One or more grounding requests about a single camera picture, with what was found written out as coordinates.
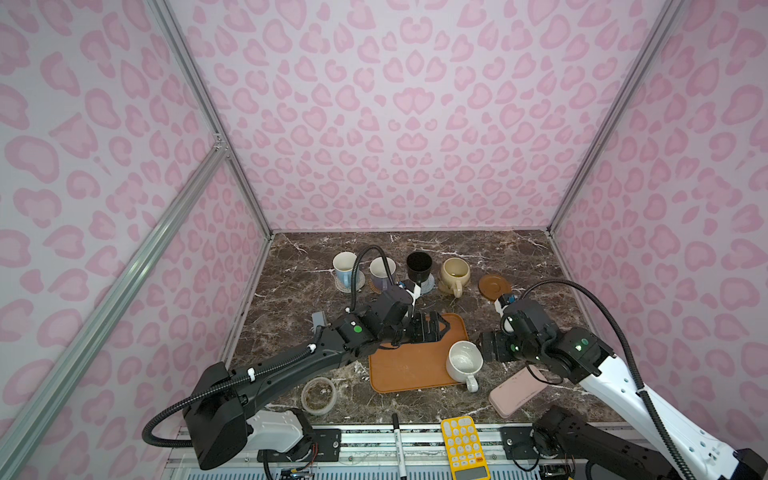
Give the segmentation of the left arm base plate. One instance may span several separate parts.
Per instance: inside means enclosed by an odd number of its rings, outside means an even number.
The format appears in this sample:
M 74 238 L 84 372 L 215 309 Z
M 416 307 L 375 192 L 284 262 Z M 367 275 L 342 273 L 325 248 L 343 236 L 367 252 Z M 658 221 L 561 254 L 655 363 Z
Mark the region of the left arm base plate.
M 313 462 L 336 462 L 340 456 L 341 430 L 314 429 L 309 434 L 304 434 L 296 445 L 286 452 L 278 452 L 274 449 L 260 450 L 257 460 L 268 463 L 293 463 L 304 464 Z

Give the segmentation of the grey blue woven coaster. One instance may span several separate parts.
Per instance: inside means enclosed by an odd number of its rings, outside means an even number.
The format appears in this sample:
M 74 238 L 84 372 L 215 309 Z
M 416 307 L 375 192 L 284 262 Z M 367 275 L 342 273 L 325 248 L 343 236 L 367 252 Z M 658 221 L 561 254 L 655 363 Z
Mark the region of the grey blue woven coaster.
M 418 285 L 416 282 L 414 282 L 411 279 L 406 279 L 404 281 L 405 288 L 408 291 L 414 292 L 416 286 Z M 428 276 L 428 278 L 421 282 L 419 285 L 419 296 L 425 296 L 428 295 L 430 292 L 432 292 L 435 288 L 435 278 L 432 274 Z

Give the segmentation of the white speckled mug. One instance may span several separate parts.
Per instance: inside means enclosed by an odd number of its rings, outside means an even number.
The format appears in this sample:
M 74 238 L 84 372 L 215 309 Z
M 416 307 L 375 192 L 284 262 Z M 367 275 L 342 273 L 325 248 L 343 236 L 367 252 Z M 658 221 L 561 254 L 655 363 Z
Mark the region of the white speckled mug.
M 454 381 L 464 384 L 471 393 L 479 389 L 476 376 L 483 365 L 482 354 L 472 342 L 459 341 L 449 349 L 446 371 Z

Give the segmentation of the black mug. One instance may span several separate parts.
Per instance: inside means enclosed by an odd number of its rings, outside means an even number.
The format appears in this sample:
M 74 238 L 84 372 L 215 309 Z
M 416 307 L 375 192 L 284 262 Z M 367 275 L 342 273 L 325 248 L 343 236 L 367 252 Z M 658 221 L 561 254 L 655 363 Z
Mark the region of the black mug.
M 424 251 L 414 251 L 406 258 L 408 278 L 415 284 L 421 285 L 429 279 L 432 266 L 432 257 Z

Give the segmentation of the yellow calculator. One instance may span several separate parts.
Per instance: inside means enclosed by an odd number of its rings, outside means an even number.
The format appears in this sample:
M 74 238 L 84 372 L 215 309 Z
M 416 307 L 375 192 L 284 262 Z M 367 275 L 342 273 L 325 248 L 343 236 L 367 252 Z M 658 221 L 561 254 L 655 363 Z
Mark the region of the yellow calculator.
M 441 433 L 453 480 L 491 478 L 479 432 L 471 417 L 443 420 Z

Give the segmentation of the lavender mug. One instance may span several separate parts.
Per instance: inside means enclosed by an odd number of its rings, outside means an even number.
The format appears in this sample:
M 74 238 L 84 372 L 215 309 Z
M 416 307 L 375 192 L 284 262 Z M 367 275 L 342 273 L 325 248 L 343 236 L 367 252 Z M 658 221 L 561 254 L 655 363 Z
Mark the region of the lavender mug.
M 378 293 L 388 289 L 392 284 L 390 277 L 395 270 L 396 263 L 392 258 L 387 258 L 387 266 L 381 257 L 375 258 L 369 266 L 372 288 Z

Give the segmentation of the beige ceramic mug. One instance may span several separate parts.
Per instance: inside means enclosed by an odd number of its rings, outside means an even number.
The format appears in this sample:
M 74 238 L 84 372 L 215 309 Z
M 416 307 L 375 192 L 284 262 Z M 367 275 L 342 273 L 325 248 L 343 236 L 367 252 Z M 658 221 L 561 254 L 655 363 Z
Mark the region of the beige ceramic mug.
M 439 282 L 461 282 L 467 285 L 470 281 L 470 277 L 471 270 L 469 264 L 461 258 L 453 257 L 443 262 L 440 269 Z

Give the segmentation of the clear tape roll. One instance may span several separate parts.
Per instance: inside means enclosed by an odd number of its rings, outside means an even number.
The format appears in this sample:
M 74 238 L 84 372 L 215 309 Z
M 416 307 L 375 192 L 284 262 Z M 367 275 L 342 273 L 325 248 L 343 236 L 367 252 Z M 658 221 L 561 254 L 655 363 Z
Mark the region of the clear tape roll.
M 324 416 L 335 407 L 338 391 L 331 379 L 317 377 L 303 387 L 300 400 L 307 413 L 313 416 Z

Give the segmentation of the light blue mug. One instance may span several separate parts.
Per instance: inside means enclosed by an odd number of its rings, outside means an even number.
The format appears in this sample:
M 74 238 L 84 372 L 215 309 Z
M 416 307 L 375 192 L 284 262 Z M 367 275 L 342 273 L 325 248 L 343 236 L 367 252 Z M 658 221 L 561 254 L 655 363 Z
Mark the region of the light blue mug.
M 340 252 L 333 258 L 336 287 L 343 292 L 352 288 L 352 270 L 356 259 L 357 255 L 353 252 Z

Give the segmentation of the cork flower shaped coaster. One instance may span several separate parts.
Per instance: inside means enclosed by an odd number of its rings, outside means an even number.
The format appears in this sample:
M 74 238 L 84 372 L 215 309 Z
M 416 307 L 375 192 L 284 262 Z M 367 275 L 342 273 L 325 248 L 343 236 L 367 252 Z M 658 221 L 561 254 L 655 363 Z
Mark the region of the cork flower shaped coaster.
M 446 283 L 446 282 L 440 281 L 438 284 L 438 290 L 445 295 L 450 295 L 455 298 L 461 298 L 462 295 L 467 291 L 467 286 L 461 282 Z

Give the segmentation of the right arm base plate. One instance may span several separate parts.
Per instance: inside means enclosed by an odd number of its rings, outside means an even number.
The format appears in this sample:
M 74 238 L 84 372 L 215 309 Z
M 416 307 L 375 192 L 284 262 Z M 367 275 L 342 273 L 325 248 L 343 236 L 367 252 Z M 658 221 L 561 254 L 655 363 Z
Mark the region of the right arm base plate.
M 534 448 L 532 426 L 503 426 L 499 429 L 507 460 L 534 461 L 540 458 Z

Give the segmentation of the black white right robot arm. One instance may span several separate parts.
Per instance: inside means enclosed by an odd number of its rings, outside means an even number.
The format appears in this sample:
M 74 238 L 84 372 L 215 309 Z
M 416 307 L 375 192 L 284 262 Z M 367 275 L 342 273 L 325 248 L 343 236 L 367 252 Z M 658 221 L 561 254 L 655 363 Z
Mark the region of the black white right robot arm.
M 603 314 L 621 346 L 617 355 L 589 330 L 561 329 L 531 298 L 504 293 L 494 301 L 497 330 L 476 341 L 488 362 L 522 362 L 552 374 L 599 398 L 650 444 L 644 449 L 620 442 L 600 429 L 577 425 L 573 415 L 551 408 L 535 424 L 534 445 L 541 455 L 562 449 L 626 479 L 764 479 L 767 462 L 754 450 L 735 449 L 710 435 L 658 395 L 643 380 L 629 342 L 607 307 L 586 287 L 567 286 L 586 296 Z

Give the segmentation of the brown wooden round coaster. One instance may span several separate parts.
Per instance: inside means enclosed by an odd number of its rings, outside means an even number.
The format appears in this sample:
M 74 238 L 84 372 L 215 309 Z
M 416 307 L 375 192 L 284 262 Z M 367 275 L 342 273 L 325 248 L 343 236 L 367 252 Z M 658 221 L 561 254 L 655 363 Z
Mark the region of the brown wooden round coaster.
M 478 281 L 478 289 L 480 294 L 491 302 L 512 291 L 510 283 L 504 277 L 495 274 L 482 276 Z

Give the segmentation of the multicolour woven round coaster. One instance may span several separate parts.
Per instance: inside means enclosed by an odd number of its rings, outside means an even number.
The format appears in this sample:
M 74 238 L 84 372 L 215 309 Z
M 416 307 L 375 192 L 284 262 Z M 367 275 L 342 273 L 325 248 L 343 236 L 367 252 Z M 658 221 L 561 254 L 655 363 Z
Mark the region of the multicolour woven round coaster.
M 348 286 L 345 286 L 345 285 L 343 284 L 343 282 L 342 282 L 342 281 L 339 279 L 339 277 L 338 277 L 338 276 L 335 276 L 335 277 L 334 277 L 334 284 L 335 284 L 335 288 L 336 288 L 338 291 L 342 292 L 342 293 L 350 293 L 350 292 L 351 292 L 351 288 L 350 288 L 350 287 L 348 287 Z M 356 290 L 357 290 L 357 291 L 360 291 L 360 290 L 362 290 L 362 289 L 363 289 L 363 287 L 365 286 L 365 284 L 366 284 L 366 278 L 365 278 L 365 275 L 364 275 L 362 272 L 359 272 L 359 273 L 357 274 L 357 284 L 356 284 Z

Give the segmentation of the black marker pen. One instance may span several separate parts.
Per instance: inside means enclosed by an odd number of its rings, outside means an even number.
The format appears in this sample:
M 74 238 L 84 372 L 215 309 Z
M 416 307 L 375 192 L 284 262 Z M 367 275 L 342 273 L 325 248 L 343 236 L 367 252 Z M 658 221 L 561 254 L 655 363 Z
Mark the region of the black marker pen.
M 398 474 L 400 480 L 408 479 L 408 472 L 405 460 L 405 451 L 402 441 L 402 432 L 400 428 L 400 420 L 397 413 L 392 414 L 393 432 L 395 437 L 395 447 L 398 461 Z

